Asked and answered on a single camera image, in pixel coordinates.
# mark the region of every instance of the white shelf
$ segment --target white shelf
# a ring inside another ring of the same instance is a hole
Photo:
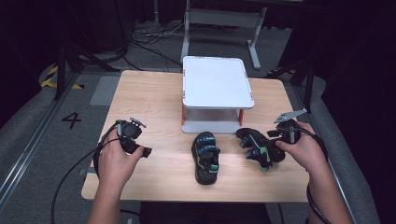
[[[234,133],[242,121],[240,111],[253,106],[242,60],[183,59],[183,132]]]

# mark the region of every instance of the hand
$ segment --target hand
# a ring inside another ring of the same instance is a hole
[[[104,142],[105,146],[99,157],[99,185],[121,191],[142,157],[144,147],[139,147],[129,155],[122,149],[118,138],[117,129],[114,129]]]
[[[311,133],[315,133],[313,128],[308,123],[297,121],[300,128],[307,129]],[[323,152],[317,141],[307,133],[301,132],[300,140],[290,145],[282,141],[276,141],[276,145],[283,149],[301,165],[310,174],[318,170],[318,168],[326,165],[327,162]]]

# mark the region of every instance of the fingers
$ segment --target fingers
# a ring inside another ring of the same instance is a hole
[[[138,148],[134,151],[133,154],[128,155],[128,156],[130,156],[130,159],[131,159],[131,160],[133,160],[133,161],[138,161],[138,160],[140,160],[140,158],[142,158],[142,156],[143,156],[143,149],[145,149],[145,148],[142,147],[142,146],[140,146],[140,147],[138,147]]]
[[[115,138],[119,138],[119,136],[117,135],[117,128],[114,128],[107,136],[107,140],[111,140],[111,139],[115,139]]]
[[[277,147],[289,153],[295,149],[295,145],[287,144],[283,141],[276,141],[275,144]]]
[[[307,129],[309,132],[315,134],[314,129],[312,128],[312,126],[311,126],[309,123],[303,123],[303,122],[300,122],[300,121],[298,121],[298,120],[296,120],[296,121],[297,121],[297,124],[298,124],[298,126],[299,126],[300,128]]]

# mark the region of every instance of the cable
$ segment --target cable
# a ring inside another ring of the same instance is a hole
[[[108,141],[102,146],[102,148],[104,148],[107,144],[109,144],[109,143],[111,143],[111,142],[114,142],[114,141],[117,141],[117,140],[120,140],[120,139],[119,139],[119,138],[115,138],[115,139],[108,140]]]
[[[115,62],[115,61],[119,60],[120,58],[124,57],[127,52],[128,52],[128,45],[125,44],[124,46],[122,46],[121,48],[119,48],[115,51],[116,56],[111,57],[111,58],[101,59],[101,61],[104,63]],[[79,59],[86,64],[94,64],[94,62],[91,60],[82,59],[82,58],[79,58]]]
[[[312,198],[311,191],[309,189],[309,184],[306,186],[306,197],[308,198],[309,205],[311,206],[312,210],[315,214],[320,218],[320,220],[325,224],[331,224],[329,220],[323,214],[320,213],[317,206],[314,203],[314,199]]]
[[[282,224],[285,224],[285,219],[283,217],[283,211],[282,211],[282,208],[280,207],[280,203],[277,204],[277,208],[278,208],[279,214],[280,214],[280,221],[282,222]]]
[[[137,212],[134,212],[134,211],[131,211],[131,210],[120,209],[120,212],[121,213],[132,214],[132,215],[140,217],[140,213],[137,213]]]
[[[102,52],[100,49],[98,49],[92,42],[91,40],[85,35],[85,32],[83,31],[81,24],[79,23],[78,17],[76,15],[76,12],[74,11],[72,5],[70,4],[69,0],[66,0],[67,6],[69,7],[70,11],[73,14],[73,17],[78,25],[78,29],[81,31],[82,36],[84,36],[85,40],[91,45],[91,48],[98,50],[99,52]]]
[[[139,70],[139,71],[144,71],[143,69],[141,69],[141,68],[137,67],[136,65],[132,64],[131,62],[129,62],[128,59],[126,59],[125,56],[123,56],[122,58],[123,58],[123,60],[125,60],[125,62],[128,63],[128,65],[129,65],[129,67],[130,67],[131,69],[132,69],[132,67],[134,67],[134,68],[136,68],[136,69]]]
[[[177,62],[177,61],[175,61],[175,60],[173,60],[173,59],[171,59],[171,58],[169,58],[169,57],[166,57],[165,55],[163,55],[163,54],[160,53],[160,52],[156,52],[156,51],[153,50],[153,49],[148,49],[148,48],[143,47],[143,46],[141,46],[141,45],[139,45],[139,44],[136,44],[136,43],[133,43],[133,44],[136,45],[136,46],[138,46],[139,48],[146,49],[146,50],[148,50],[148,51],[150,51],[150,52],[153,52],[153,53],[155,53],[155,54],[158,54],[158,55],[164,57],[165,59],[168,59],[168,60],[172,61],[173,63],[176,63],[176,64],[179,65],[180,67],[183,66],[181,63],[179,63],[179,62]]]
[[[64,175],[64,178],[62,178],[61,183],[59,183],[58,188],[56,189],[55,194],[53,195],[52,205],[51,205],[51,209],[50,209],[50,220],[51,220],[52,224],[55,224],[55,204],[56,204],[56,197],[58,196],[58,193],[59,193],[59,189],[61,188],[61,186],[64,183],[64,181],[66,180],[66,178],[74,170],[74,168],[76,168],[76,166],[78,166],[82,161],[84,161],[87,157],[89,157],[95,150],[96,149],[91,150],[89,153],[87,153],[87,155],[85,155],[78,162],[76,162],[76,164],[74,164],[72,166],[72,168],[70,168],[70,170]]]
[[[169,28],[167,29],[167,27],[165,26],[161,31],[157,32],[157,30],[159,30],[160,27],[157,27],[153,32],[149,32],[147,29],[136,29],[136,31],[140,31],[141,34],[133,34],[131,36],[131,41],[141,44],[141,45],[147,45],[147,44],[155,44],[160,40],[163,40],[165,38],[170,38],[172,36],[175,35],[179,35],[178,32],[181,30],[180,28],[183,27],[184,23],[181,23],[180,25],[177,25],[175,27]],[[145,41],[141,41],[138,40],[138,38],[145,38],[147,37],[148,40]]]

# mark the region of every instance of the number 4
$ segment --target number 4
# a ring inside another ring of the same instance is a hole
[[[73,114],[63,118],[62,121],[71,121],[72,123],[70,124],[70,128],[69,129],[73,129],[74,123],[76,121],[81,121],[81,119],[77,119],[77,117],[78,117],[78,113],[74,112]]]

